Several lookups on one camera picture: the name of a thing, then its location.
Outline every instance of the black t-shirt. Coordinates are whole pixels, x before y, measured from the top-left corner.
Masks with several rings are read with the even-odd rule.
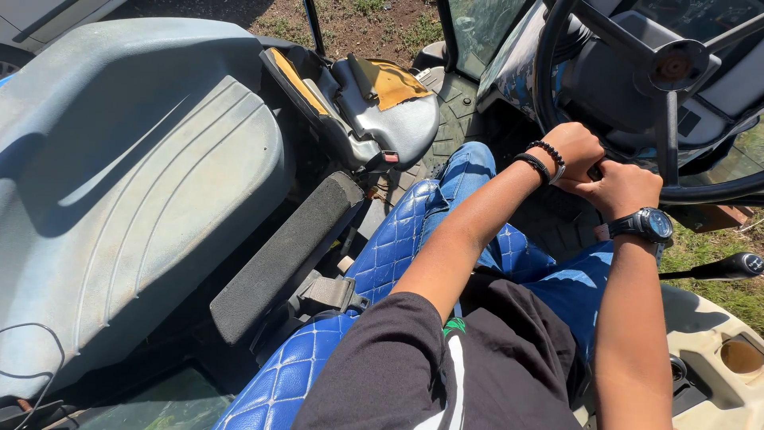
[[[527,288],[473,274],[462,318],[397,293],[359,317],[292,428],[576,429],[583,375],[568,326]]]

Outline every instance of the black watch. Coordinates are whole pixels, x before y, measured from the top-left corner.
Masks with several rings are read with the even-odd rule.
[[[667,243],[674,233],[674,225],[662,210],[654,207],[642,209],[607,224],[610,238],[619,234],[636,234],[652,243]]]

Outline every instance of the person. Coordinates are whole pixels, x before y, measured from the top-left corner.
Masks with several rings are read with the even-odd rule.
[[[480,143],[451,156],[427,202],[421,249],[336,347],[293,428],[580,429],[570,401],[594,357],[600,430],[672,430],[654,244],[620,234],[525,285],[507,276],[497,248],[506,221],[546,179],[541,170],[562,169],[555,159],[565,170],[554,185],[606,220],[657,207],[662,179],[602,160],[578,123],[543,142],[557,152],[539,143],[530,161],[499,174]],[[599,181],[587,176],[595,164]]]

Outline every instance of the blue quilted seat cover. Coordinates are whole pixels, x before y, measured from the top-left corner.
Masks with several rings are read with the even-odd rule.
[[[409,188],[345,274],[355,292],[375,303],[390,293],[419,245],[427,199],[437,181]],[[499,233],[501,264],[515,282],[547,275],[555,261],[507,224]],[[301,327],[265,363],[223,416],[215,430],[289,428],[310,386],[356,314],[320,314]]]

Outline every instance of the dirt ground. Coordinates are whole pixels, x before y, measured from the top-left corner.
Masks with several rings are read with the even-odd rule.
[[[409,67],[416,52],[442,39],[429,0],[316,0],[329,57],[352,52]],[[228,21],[254,34],[313,47],[302,0],[128,0],[106,19],[185,17]]]

